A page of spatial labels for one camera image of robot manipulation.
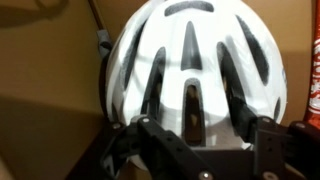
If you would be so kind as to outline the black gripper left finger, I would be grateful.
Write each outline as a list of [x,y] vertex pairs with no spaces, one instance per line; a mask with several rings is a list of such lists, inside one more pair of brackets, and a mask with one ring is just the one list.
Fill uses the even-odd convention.
[[107,146],[100,161],[107,180],[115,180],[135,155],[152,180],[217,180],[217,172],[197,151],[150,117],[137,117],[128,126],[113,123],[106,133]]

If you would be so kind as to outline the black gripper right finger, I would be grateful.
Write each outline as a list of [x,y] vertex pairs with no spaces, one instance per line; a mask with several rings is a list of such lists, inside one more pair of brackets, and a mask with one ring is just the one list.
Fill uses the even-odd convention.
[[229,102],[231,120],[241,139],[254,146],[256,170],[273,172],[278,177],[285,165],[300,172],[306,180],[320,180],[320,130],[305,121],[288,127],[268,116],[256,115],[240,98]]

